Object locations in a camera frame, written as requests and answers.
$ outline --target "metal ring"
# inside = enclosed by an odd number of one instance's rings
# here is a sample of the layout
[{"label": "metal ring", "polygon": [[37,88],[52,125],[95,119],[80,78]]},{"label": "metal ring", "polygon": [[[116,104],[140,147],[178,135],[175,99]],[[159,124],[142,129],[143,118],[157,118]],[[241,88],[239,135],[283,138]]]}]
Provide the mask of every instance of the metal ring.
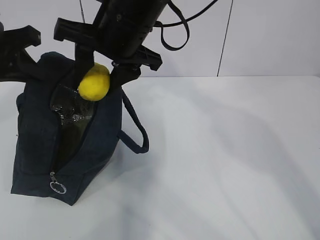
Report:
[{"label": "metal ring", "polygon": [[[59,191],[54,187],[54,185],[59,185],[63,189],[63,191]],[[67,188],[63,184],[54,181],[50,182],[50,188],[58,194],[66,194],[67,192]]]}]

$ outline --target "white wall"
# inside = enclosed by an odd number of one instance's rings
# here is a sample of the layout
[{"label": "white wall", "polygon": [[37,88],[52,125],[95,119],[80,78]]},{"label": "white wall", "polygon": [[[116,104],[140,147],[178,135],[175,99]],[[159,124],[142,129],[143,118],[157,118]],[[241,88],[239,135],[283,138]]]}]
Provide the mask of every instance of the white wall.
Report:
[{"label": "white wall", "polygon": [[[100,3],[96,0],[82,0],[87,23],[92,23]],[[203,9],[210,0],[174,0],[186,17]],[[190,23],[191,37],[188,45],[178,51],[166,50],[160,40],[160,30],[155,29],[144,45],[161,54],[163,65],[158,72],[147,67],[142,68],[143,76],[216,76],[220,61],[228,12],[231,0],[220,0],[205,15]],[[42,44],[28,48],[35,59],[42,53],[57,51],[68,58],[74,58],[74,44],[53,39],[54,27],[58,17],[82,22],[79,0],[1,0],[0,21],[5,28],[15,29],[31,25],[41,32]],[[167,7],[160,17],[163,23],[178,21],[178,17]],[[186,32],[183,26],[167,28],[165,38],[173,46],[185,42]],[[111,68],[111,61],[96,54],[96,62]]]},{"label": "white wall", "polygon": [[[186,18],[202,10],[211,0],[174,0]],[[100,3],[93,0],[83,0],[86,21],[92,23]],[[163,65],[157,71],[142,68],[143,76],[159,77],[191,77],[216,76],[225,37],[231,0],[220,0],[205,15],[190,22],[191,37],[189,43],[180,51],[171,52],[165,49],[160,40],[160,29],[155,28],[149,34],[144,45],[161,54]],[[159,18],[163,23],[175,23],[178,17],[166,7]],[[165,39],[173,46],[180,46],[186,40],[186,30],[183,26],[165,29]],[[96,61],[110,65],[105,57],[96,54]]]},{"label": "white wall", "polygon": [[319,0],[234,0],[220,76],[320,75]]},{"label": "white wall", "polygon": [[41,45],[29,47],[29,54],[38,60],[41,54],[57,51],[68,58],[74,57],[74,44],[53,39],[57,18],[81,21],[79,2],[76,0],[1,0],[0,21],[6,30],[31,25],[41,32]]}]

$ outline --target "bag handle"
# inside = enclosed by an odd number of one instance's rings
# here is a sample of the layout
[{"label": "bag handle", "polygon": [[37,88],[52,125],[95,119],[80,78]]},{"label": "bag handle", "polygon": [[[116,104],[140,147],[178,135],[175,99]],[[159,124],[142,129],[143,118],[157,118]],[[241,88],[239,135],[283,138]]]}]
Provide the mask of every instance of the bag handle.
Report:
[{"label": "bag handle", "polygon": [[141,122],[139,121],[139,118],[136,114],[136,111],[134,107],[132,106],[129,98],[125,94],[125,92],[122,90],[122,101],[124,104],[125,109],[128,111],[130,114],[133,122],[135,125],[138,127],[140,132],[142,133],[143,136],[143,144],[142,146],[139,146],[134,140],[132,140],[131,137],[129,137],[123,130],[120,130],[118,133],[119,139],[129,148],[131,149],[134,153],[136,154],[145,154],[149,151],[149,138],[148,134],[145,130],[145,128],[142,126]]}]

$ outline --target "dark blue bag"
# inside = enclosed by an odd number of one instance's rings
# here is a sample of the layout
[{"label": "dark blue bag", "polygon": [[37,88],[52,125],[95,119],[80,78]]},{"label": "dark blue bag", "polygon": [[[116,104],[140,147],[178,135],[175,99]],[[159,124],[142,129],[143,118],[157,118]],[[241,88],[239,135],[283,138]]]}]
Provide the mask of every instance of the dark blue bag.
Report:
[{"label": "dark blue bag", "polygon": [[[18,140],[11,193],[51,197],[72,206],[109,162],[119,139],[136,154],[148,152],[149,139],[121,88],[97,103],[84,102],[73,93],[71,101],[80,101],[76,103],[79,109],[70,108],[73,115],[68,122],[68,113],[59,112],[68,101],[59,105],[59,98],[54,97],[63,95],[60,83],[72,77],[74,61],[50,52],[42,55],[38,66],[48,79],[28,81],[16,101]],[[121,130],[122,103],[142,133],[142,147]],[[73,122],[79,117],[74,112],[81,108],[92,113],[78,126]]]}]

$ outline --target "lemon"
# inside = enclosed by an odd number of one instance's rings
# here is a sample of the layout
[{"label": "lemon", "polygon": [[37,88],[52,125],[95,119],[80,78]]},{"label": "lemon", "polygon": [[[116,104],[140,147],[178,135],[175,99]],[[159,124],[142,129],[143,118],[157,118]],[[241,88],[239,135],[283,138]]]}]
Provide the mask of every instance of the lemon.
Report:
[{"label": "lemon", "polygon": [[109,88],[110,72],[108,68],[95,63],[80,82],[78,91],[83,99],[96,102],[107,95]]}]

